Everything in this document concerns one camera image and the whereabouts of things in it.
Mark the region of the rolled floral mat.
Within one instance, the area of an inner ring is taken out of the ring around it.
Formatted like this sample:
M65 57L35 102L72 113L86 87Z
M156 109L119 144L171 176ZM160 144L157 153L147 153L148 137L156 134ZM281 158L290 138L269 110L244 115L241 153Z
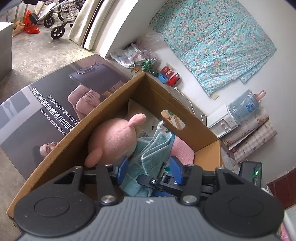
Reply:
M241 125L222 137L221 140L224 145L228 146L229 149L232 149L247 138L252 132L258 129L268 119L269 114L266 109L261 106L243 120Z

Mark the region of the green can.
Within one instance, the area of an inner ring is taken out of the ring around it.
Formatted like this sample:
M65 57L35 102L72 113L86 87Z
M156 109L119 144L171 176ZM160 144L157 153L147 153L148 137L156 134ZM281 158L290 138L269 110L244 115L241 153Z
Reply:
M145 61L145 63L142 66L142 71L147 71L151 67L151 64L152 64L151 59L148 59L147 61Z

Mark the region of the white water dispenser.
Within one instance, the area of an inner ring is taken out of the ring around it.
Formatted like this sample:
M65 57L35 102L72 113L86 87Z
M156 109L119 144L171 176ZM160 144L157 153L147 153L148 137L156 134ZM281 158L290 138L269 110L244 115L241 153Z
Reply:
M228 106L223 104L220 108L214 111L207 117L208 129L217 137L221 138L227 133L238 127L233 116L228 110Z

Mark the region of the clear plastic bag pile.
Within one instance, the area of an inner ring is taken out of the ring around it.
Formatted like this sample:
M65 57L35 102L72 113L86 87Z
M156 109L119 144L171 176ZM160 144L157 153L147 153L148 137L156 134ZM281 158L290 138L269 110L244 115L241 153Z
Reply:
M110 56L125 68L143 66L147 60L151 60L152 64L155 64L160 61L160 57L152 47L163 40L164 36L160 33L148 33L137 39L135 43L129 44L125 49L111 51Z

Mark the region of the beige curtain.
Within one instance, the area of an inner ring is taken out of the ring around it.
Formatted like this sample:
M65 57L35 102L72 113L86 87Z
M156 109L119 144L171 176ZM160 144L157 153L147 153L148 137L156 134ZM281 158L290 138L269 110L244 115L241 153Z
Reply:
M89 51L98 52L104 42L114 41L120 29L120 11L124 1L86 1L68 39Z

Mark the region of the blue water jug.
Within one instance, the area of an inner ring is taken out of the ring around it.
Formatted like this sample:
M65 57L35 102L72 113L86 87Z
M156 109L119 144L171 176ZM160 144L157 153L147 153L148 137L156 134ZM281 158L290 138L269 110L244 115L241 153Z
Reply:
M257 110L259 102L251 90L247 90L233 102L228 104L229 113L240 125L251 113Z

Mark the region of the red white carton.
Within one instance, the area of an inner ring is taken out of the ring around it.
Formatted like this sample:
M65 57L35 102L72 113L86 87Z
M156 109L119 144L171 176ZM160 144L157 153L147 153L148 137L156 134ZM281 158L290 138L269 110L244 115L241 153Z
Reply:
M169 63L167 63L161 70L160 73L166 78L170 79L175 73L176 69L173 68Z

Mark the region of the red plastic bag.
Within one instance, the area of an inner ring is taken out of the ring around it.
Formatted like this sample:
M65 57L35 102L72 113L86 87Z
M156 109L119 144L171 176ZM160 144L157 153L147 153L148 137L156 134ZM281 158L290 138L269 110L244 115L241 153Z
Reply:
M26 12L26 15L25 15L25 18L23 21L23 24L25 25L25 32L27 34L40 34L41 32L40 32L38 26L34 25L29 18L31 15L32 15L32 11L28 10Z

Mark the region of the pink bottle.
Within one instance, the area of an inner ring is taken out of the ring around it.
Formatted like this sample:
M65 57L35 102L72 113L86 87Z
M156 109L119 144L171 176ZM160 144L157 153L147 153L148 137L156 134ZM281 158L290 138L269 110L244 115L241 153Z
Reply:
M261 99L262 99L263 97L265 97L265 95L266 95L266 91L265 91L265 90L262 90L262 91L260 91L259 93L254 94L254 97L255 97L255 99L256 99L258 102L260 102Z

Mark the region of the rolled checked mat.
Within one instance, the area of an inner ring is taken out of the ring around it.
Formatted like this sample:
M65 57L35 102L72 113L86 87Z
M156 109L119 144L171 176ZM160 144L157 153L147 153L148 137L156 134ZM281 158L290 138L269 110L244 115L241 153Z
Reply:
M270 120L267 120L240 143L234 152L234 160L237 163L243 161L277 134L278 133L275 130L273 124L270 122Z

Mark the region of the blue small container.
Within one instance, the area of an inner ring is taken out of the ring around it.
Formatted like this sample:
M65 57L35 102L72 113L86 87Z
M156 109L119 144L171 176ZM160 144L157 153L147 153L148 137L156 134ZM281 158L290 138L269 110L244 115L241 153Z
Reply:
M162 75L161 73L158 74L158 79L161 81L161 83L166 84L168 79L165 75Z

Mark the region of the teal floral wall cloth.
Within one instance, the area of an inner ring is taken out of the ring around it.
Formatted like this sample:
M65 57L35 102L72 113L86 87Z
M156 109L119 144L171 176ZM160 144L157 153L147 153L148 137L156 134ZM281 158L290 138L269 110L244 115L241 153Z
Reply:
M247 82L276 47L239 1L167 1L149 23L208 96Z

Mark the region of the dark printed appliance box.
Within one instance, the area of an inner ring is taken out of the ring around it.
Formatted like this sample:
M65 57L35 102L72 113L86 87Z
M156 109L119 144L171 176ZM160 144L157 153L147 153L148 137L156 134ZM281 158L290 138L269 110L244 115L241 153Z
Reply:
M99 55L68 64L1 104L1 148L24 177L129 78Z

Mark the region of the pink plush toy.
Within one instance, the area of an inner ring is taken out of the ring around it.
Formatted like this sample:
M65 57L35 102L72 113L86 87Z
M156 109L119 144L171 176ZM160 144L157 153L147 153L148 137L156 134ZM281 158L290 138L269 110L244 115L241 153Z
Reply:
M130 120L113 118L101 123L90 136L85 166L115 164L124 156L130 157L137 146L134 127L146 119L145 114L137 113Z

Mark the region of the teal checked towel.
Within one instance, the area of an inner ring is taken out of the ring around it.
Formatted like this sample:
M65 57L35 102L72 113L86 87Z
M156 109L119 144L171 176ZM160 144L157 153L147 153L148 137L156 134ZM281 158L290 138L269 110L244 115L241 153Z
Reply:
M137 139L137 146L129 161L126 176L120 185L121 190L131 197L150 197L152 190L139 185L137 177L141 174L156 178L167 162L175 135L164 126L164 121L157 125L153 137Z

